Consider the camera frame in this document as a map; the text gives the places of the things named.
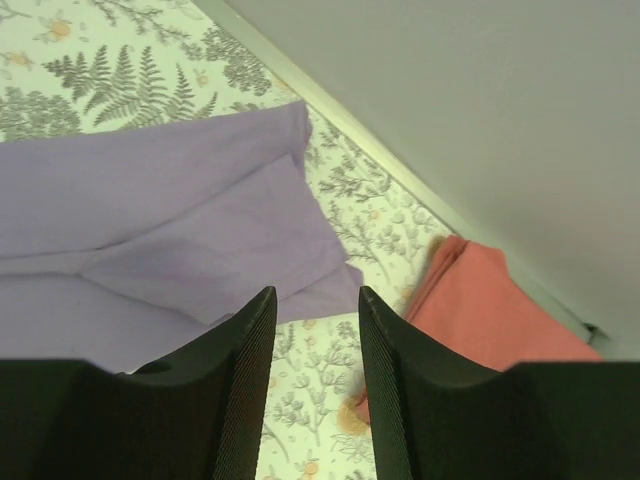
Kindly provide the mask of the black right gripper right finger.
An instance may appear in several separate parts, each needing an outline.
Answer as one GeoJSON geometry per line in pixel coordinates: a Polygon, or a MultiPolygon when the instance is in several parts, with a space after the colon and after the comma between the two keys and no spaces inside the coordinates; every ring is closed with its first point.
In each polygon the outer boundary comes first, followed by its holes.
{"type": "Polygon", "coordinates": [[[369,287],[359,331],[381,479],[635,479],[639,366],[497,372],[401,319],[369,287]]]}

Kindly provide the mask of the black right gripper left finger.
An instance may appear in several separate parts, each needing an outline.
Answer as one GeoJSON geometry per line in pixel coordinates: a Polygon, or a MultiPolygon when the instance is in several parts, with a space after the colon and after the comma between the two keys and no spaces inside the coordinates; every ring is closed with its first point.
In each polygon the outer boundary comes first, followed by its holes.
{"type": "Polygon", "coordinates": [[[5,479],[251,479],[277,320],[267,287],[131,374],[81,360],[1,364],[5,479]]]}

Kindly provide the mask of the purple t shirt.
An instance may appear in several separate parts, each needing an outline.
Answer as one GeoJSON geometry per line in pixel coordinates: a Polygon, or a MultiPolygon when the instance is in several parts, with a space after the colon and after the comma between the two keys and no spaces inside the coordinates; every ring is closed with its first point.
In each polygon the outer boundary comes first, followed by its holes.
{"type": "Polygon", "coordinates": [[[279,322],[363,278],[305,179],[303,102],[1,146],[1,354],[130,372],[275,288],[279,322]]]}

